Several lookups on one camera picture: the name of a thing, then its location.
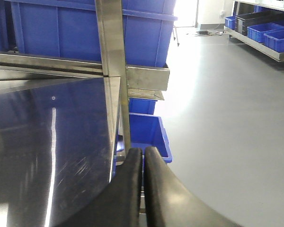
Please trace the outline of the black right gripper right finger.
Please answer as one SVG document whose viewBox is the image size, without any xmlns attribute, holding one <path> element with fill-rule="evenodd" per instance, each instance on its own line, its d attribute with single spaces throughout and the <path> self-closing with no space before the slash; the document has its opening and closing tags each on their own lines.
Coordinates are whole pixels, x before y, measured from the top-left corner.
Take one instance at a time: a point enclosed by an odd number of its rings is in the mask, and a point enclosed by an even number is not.
<svg viewBox="0 0 284 227">
<path fill-rule="evenodd" d="M 150 227 L 237 227 L 192 194 L 163 161 L 156 147 L 144 154 L 144 193 Z"/>
</svg>

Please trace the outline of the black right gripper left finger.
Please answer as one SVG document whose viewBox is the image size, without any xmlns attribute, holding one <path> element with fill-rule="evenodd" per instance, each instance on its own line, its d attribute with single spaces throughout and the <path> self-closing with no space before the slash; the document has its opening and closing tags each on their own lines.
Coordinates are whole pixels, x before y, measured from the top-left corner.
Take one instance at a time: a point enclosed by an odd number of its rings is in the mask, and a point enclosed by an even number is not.
<svg viewBox="0 0 284 227">
<path fill-rule="evenodd" d="M 116 174 L 104 151 L 72 154 L 59 162 L 54 227 L 137 227 L 142 187 L 142 149 L 131 148 Z"/>
</svg>

